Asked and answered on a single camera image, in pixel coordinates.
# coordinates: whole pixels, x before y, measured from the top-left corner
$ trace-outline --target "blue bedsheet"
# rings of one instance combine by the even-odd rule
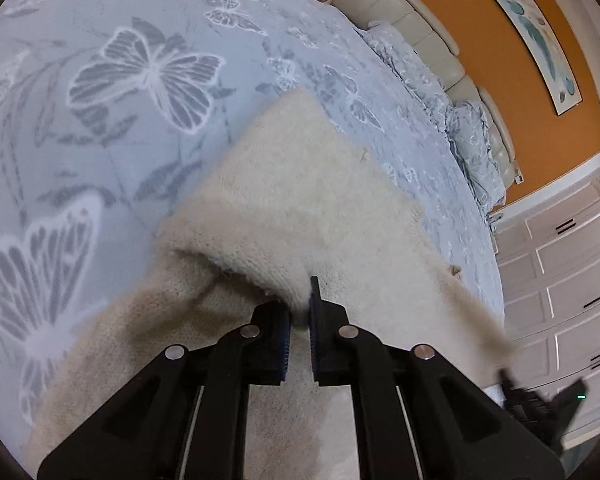
[[[487,227],[444,136],[313,0],[7,0],[0,9],[0,437],[18,458],[80,323],[142,276],[160,219],[302,85],[419,201],[502,318]]]

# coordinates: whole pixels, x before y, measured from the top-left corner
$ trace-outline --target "framed painting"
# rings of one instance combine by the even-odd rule
[[[582,101],[567,57],[534,0],[496,0],[534,58],[558,115]]]

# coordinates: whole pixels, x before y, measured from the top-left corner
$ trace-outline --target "metal rivet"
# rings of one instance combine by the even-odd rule
[[[255,325],[245,325],[240,329],[240,335],[248,339],[257,337],[260,334],[260,329]]]
[[[338,329],[338,334],[340,334],[342,337],[345,337],[347,339],[353,339],[359,333],[360,333],[360,331],[353,325],[344,325]]]
[[[416,357],[427,361],[436,354],[436,351],[429,345],[418,345],[414,348],[413,353],[416,354]]]
[[[184,356],[184,348],[180,345],[172,345],[164,351],[164,356],[175,361]]]

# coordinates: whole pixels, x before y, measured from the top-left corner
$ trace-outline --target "white wardrobe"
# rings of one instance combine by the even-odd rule
[[[564,439],[574,446],[600,432],[600,170],[494,237],[514,376],[549,397],[578,377],[589,387]]]

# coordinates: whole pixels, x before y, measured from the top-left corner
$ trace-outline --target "tufted headboard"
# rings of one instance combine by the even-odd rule
[[[421,0],[330,0],[357,27],[369,22],[391,23],[413,47],[420,59],[444,83],[446,94],[455,104],[460,101],[483,102],[489,121],[493,158],[506,187],[521,182],[516,150],[509,130],[486,89],[476,87],[458,59],[460,48],[439,19]]]

